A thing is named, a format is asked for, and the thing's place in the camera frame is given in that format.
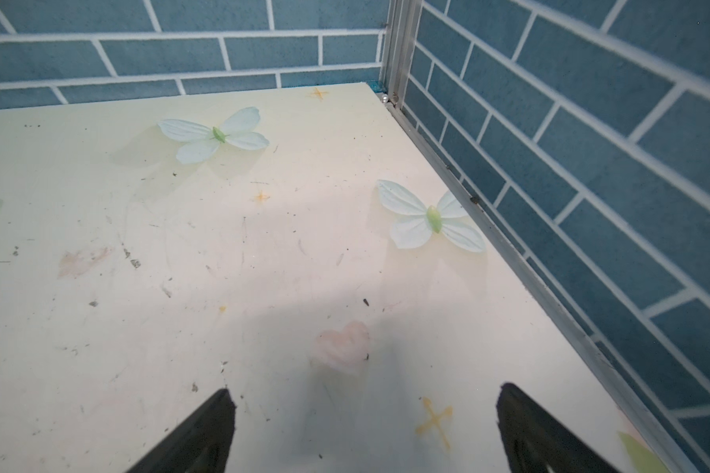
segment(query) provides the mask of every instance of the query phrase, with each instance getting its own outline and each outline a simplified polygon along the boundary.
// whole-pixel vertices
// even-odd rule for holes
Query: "pink heart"
[[[368,357],[370,344],[366,324],[350,322],[342,331],[322,331],[316,338],[313,356],[339,372],[357,374]]]

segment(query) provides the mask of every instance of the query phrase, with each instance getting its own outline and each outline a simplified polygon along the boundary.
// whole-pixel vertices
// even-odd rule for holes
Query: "butterfly decoration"
[[[164,119],[158,122],[163,135],[185,142],[179,148],[176,159],[181,164],[202,163],[213,156],[222,143],[228,143],[245,150],[255,150],[269,145],[265,136],[252,131],[260,121],[260,112],[255,107],[239,110],[221,123],[219,127],[208,128],[199,123],[183,119]]]
[[[463,250],[479,253],[486,249],[481,232],[458,220],[468,213],[452,192],[447,191],[435,207],[426,208],[411,191],[396,182],[379,180],[376,187],[381,205],[400,214],[389,232],[399,249],[418,248],[432,233],[442,233]]]

